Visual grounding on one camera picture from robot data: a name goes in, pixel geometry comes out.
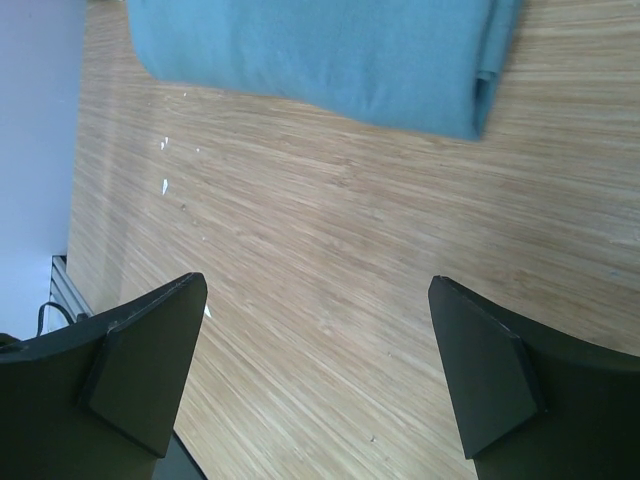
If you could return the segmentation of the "blue-grey t shirt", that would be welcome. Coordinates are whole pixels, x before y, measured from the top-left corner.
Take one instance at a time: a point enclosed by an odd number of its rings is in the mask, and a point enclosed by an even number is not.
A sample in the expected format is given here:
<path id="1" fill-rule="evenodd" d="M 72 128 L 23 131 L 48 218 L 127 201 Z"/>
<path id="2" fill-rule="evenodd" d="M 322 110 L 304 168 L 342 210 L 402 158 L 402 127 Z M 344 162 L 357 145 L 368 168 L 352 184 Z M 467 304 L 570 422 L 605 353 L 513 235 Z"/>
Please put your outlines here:
<path id="1" fill-rule="evenodd" d="M 131 1 L 156 79 L 301 101 L 380 127 L 476 140 L 518 1 Z"/>

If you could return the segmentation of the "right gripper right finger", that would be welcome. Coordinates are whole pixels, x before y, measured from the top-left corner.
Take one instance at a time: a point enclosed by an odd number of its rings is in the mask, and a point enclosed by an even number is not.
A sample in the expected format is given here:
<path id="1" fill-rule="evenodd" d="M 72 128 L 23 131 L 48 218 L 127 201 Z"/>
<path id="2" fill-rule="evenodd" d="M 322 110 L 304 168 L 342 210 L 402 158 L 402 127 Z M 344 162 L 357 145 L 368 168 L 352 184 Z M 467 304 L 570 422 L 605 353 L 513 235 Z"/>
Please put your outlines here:
<path id="1" fill-rule="evenodd" d="M 436 276 L 429 307 L 466 458 L 480 479 L 636 479 L 639 359 Z"/>

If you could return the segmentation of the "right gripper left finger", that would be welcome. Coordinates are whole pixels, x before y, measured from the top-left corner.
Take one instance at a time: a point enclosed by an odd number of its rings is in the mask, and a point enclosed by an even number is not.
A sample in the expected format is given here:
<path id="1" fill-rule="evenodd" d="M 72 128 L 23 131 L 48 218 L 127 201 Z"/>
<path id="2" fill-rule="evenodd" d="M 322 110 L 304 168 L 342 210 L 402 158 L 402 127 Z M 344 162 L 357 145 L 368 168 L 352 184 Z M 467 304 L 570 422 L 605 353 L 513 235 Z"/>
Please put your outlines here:
<path id="1" fill-rule="evenodd" d="M 199 273 L 51 333 L 1 338 L 5 479 L 200 479 L 174 430 L 207 299 Z"/>

